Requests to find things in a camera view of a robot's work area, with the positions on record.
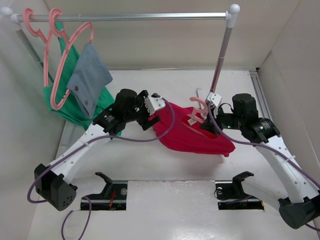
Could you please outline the red t shirt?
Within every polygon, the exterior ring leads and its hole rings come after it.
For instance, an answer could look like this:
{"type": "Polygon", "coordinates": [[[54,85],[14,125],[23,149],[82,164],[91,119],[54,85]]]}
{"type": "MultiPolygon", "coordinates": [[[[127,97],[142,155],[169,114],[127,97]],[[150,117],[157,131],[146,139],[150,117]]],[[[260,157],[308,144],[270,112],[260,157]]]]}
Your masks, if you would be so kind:
{"type": "Polygon", "coordinates": [[[159,139],[167,148],[178,152],[223,155],[225,157],[236,149],[235,145],[226,137],[200,129],[199,122],[190,125],[188,123],[190,118],[187,115],[192,112],[193,107],[183,108],[174,103],[171,103],[171,106],[175,118],[173,118],[170,107],[166,106],[155,113],[160,117],[160,121],[153,126],[157,137],[168,131],[159,139]]]}

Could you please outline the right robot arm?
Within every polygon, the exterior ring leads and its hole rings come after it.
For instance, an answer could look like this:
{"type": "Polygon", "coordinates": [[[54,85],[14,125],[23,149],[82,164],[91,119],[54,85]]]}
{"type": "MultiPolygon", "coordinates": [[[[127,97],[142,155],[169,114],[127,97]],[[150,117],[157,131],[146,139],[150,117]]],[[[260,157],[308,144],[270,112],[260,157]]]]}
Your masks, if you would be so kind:
{"type": "Polygon", "coordinates": [[[254,180],[253,173],[244,171],[232,178],[231,196],[224,200],[255,197],[276,209],[289,227],[308,227],[320,216],[320,184],[300,168],[275,124],[259,116],[255,98],[248,93],[234,95],[230,113],[223,111],[218,94],[210,92],[205,102],[208,114],[204,124],[233,143],[254,147],[284,187],[268,189],[254,180]]]}

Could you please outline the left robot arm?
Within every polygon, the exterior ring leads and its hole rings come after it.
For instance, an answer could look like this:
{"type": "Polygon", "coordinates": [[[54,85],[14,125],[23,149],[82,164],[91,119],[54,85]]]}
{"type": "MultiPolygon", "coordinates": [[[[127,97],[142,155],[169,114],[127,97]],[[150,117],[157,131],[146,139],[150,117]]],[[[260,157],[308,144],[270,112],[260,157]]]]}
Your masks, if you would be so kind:
{"type": "Polygon", "coordinates": [[[77,186],[72,184],[81,166],[104,144],[118,135],[126,124],[137,122],[146,131],[160,121],[156,112],[165,108],[165,101],[146,90],[136,93],[122,89],[114,103],[96,116],[84,134],[60,157],[34,170],[33,189],[56,210],[63,211],[75,200],[77,186]]]}

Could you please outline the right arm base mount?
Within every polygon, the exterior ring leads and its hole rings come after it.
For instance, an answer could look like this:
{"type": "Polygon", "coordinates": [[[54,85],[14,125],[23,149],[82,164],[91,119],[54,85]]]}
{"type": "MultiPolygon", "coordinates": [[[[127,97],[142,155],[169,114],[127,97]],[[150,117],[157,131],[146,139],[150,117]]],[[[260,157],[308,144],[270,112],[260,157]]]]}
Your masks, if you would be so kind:
{"type": "Polygon", "coordinates": [[[253,177],[254,174],[244,171],[237,174],[232,180],[216,180],[214,196],[217,199],[217,207],[220,211],[235,210],[262,210],[264,204],[258,198],[244,192],[242,182],[253,177]]]}

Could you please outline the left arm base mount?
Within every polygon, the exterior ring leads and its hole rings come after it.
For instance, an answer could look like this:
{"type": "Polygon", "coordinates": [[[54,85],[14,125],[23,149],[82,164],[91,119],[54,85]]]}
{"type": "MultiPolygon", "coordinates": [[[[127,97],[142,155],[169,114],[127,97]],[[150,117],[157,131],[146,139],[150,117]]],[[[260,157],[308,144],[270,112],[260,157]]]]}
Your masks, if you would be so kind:
{"type": "Polygon", "coordinates": [[[98,193],[87,195],[92,211],[125,211],[127,208],[128,181],[112,180],[102,172],[96,172],[105,182],[98,193]]]}

